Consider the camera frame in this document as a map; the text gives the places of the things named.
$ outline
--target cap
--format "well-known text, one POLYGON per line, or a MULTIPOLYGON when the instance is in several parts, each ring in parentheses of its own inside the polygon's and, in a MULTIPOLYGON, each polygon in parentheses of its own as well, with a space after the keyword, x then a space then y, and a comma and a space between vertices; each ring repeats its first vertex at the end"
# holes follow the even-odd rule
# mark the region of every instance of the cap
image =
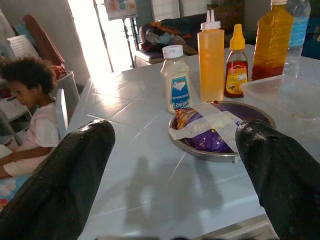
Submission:
POLYGON ((230 41, 230 50, 241 50, 245 49, 245 38, 242 34, 242 25, 236 24, 234 25, 233 37, 230 41))
POLYGON ((221 22, 215 21, 215 12, 212 9, 211 10, 211 16, 210 11, 206 11, 206 22, 201 23, 201 30, 210 30, 210 29, 219 29, 221 28, 221 22))
POLYGON ((271 0, 271 5, 286 5, 288 0, 271 0))
POLYGON ((184 55, 184 48, 182 45, 165 46, 162 48, 162 52, 165 59, 175 59, 184 55))

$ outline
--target bottle label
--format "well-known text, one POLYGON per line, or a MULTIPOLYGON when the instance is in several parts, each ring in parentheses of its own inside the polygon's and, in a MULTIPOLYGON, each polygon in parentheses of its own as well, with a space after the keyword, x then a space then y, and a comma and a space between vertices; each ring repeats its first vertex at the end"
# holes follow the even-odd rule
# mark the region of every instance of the bottle label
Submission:
POLYGON ((174 109, 181 109, 189 106, 190 94, 186 76, 172 79, 170 102, 173 104, 174 109))
POLYGON ((240 85, 248 82, 247 64, 244 61, 234 61, 227 65, 225 88, 230 94, 241 94, 240 85))
POLYGON ((307 26, 307 17, 295 17, 291 30, 289 47, 301 46, 305 42, 307 26))

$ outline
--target metal bowl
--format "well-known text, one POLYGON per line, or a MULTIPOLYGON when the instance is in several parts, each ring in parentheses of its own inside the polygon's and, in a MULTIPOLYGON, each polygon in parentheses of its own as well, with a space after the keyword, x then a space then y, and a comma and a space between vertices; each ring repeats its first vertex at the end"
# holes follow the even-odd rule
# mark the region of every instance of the metal bowl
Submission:
MULTIPOLYGON (((260 109, 240 102, 234 102, 234 101, 220 101, 219 104, 222 104, 227 111, 233 113, 238 118, 242 119, 243 121, 247 119, 260 119, 263 121, 266 121, 271 126, 276 128, 275 121, 264 111, 261 111, 260 109), (243 115, 241 113, 242 110, 247 110, 250 112, 248 115, 243 115)), ((169 128, 177 129, 177 119, 176 116, 174 116, 169 123, 169 128)), ((194 147, 187 144, 185 139, 180 140, 173 140, 173 138, 169 134, 170 140, 173 142, 174 145, 176 145, 178 148, 187 151, 189 154, 202 159, 207 160, 211 162, 219 162, 219 163, 228 163, 228 162, 236 162, 239 158, 238 153, 236 152, 229 152, 229 153, 223 153, 223 152, 210 152, 210 151, 201 151, 197 150, 194 147)))

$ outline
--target plastic bottle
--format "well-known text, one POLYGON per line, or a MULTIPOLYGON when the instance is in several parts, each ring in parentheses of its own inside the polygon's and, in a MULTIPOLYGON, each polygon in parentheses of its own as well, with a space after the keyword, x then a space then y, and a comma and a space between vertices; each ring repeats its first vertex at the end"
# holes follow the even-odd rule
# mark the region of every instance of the plastic bottle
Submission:
POLYGON ((206 22, 198 33, 200 98, 203 102, 221 101, 224 98, 224 41, 225 31, 215 21, 214 11, 207 11, 206 22))
POLYGON ((271 0, 271 11, 258 21, 252 80, 283 73, 294 22, 286 3, 287 0, 271 0))
POLYGON ((245 54, 246 42, 242 34, 242 25, 236 24, 230 42, 230 54, 226 61, 224 96, 242 98, 240 86, 248 82, 248 59, 245 54))
POLYGON ((294 22, 283 74, 296 78, 298 76, 299 59, 304 48, 311 8, 308 0, 288 0, 286 10, 294 17, 294 22))
POLYGON ((166 110, 175 114, 175 109, 187 108, 192 105, 189 81, 189 66, 183 59, 182 45, 165 46, 165 58, 161 74, 164 76, 166 110))

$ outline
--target white cap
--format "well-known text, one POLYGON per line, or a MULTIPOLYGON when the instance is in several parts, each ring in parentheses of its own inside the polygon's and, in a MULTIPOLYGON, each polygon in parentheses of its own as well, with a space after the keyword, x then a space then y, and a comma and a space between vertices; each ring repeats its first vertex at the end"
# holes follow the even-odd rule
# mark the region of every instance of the white cap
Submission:
POLYGON ((286 5, 288 0, 271 0, 271 5, 286 5))
POLYGON ((171 45, 162 48, 165 59, 176 59, 184 55, 184 48, 182 45, 171 45))
POLYGON ((219 29, 221 28, 221 22, 215 21, 215 12, 211 10, 211 17, 210 11, 206 11, 206 22, 201 23, 201 30, 210 30, 210 29, 219 29))

